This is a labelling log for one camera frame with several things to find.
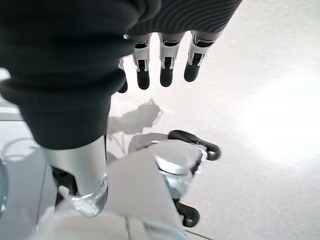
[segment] black fingertip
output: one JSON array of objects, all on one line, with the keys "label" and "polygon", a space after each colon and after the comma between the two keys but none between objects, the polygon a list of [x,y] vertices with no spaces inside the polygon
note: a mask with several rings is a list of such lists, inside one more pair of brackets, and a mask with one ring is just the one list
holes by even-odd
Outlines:
[{"label": "black fingertip", "polygon": [[144,69],[137,71],[136,78],[137,78],[138,86],[140,89],[146,90],[149,88],[149,85],[150,85],[149,71],[145,71]]},{"label": "black fingertip", "polygon": [[200,66],[197,66],[195,64],[189,65],[186,63],[185,70],[184,70],[184,79],[187,82],[193,82],[196,80],[198,73],[199,73]]},{"label": "black fingertip", "polygon": [[128,82],[127,82],[127,80],[125,80],[124,84],[122,85],[122,87],[120,88],[120,90],[118,92],[121,94],[124,94],[127,90],[128,90]]},{"label": "black fingertip", "polygon": [[172,83],[174,70],[170,69],[169,67],[165,67],[165,69],[161,68],[160,72],[160,83],[163,87],[169,87]]}]

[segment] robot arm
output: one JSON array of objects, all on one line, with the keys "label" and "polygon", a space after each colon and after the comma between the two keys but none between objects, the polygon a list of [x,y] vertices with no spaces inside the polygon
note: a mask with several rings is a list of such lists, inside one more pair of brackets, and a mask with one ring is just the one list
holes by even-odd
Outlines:
[{"label": "robot arm", "polygon": [[77,209],[93,207],[86,216],[99,214],[106,200],[110,99],[128,88],[119,59],[133,53],[138,84],[148,88],[150,34],[158,32],[167,87],[180,40],[192,30],[184,76],[193,81],[240,2],[1,0],[0,66],[11,78],[0,93],[18,105],[44,148],[59,192]]}]

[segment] white floor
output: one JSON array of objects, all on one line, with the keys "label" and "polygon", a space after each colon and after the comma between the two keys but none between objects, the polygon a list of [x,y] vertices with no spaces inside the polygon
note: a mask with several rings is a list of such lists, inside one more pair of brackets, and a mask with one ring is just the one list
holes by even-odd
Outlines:
[{"label": "white floor", "polygon": [[[319,9],[317,0],[245,0],[192,83],[183,79],[186,34],[169,88],[160,86],[154,34],[148,90],[124,59],[129,88],[112,99],[109,158],[174,129],[192,132],[223,154],[183,200],[201,215],[192,231],[215,240],[320,239]],[[1,122],[0,135],[1,149],[30,137],[21,122]],[[41,211],[53,203],[44,189]]]}]

